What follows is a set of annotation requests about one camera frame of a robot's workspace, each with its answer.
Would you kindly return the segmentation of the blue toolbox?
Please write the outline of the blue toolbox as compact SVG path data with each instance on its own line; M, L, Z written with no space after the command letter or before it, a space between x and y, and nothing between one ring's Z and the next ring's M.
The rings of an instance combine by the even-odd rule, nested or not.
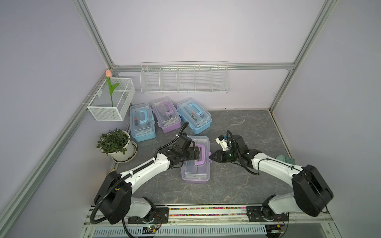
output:
M148 103L130 107L130 135L137 141L147 141L156 137L155 120Z
M184 122L189 122L189 128L195 134L200 134L211 126L211 114L194 98L179 102L177 112Z

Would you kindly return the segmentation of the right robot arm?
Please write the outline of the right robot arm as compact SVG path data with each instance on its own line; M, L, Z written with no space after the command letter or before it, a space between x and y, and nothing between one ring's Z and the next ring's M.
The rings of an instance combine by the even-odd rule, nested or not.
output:
M294 165L249 149L240 135L232 135L230 131L219 136L216 143L221 148L211 154L212 161L236 164L254 176L266 173L292 187L291 193L271 195L261 204L257 213L266 221L293 212L311 217L328 212L327 205L334 194L316 167Z

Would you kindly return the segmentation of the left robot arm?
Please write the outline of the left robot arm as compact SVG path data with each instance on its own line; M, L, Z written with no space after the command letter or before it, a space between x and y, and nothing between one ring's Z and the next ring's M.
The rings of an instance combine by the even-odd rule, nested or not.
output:
M156 217L156 205L146 197L135 198L133 194L144 183L169 169L180 168L185 161L199 160L201 149L185 133L157 149L153 158L132 170L110 172L104 179L90 215L90 224L103 221L116 224L127 217L138 217L145 223Z

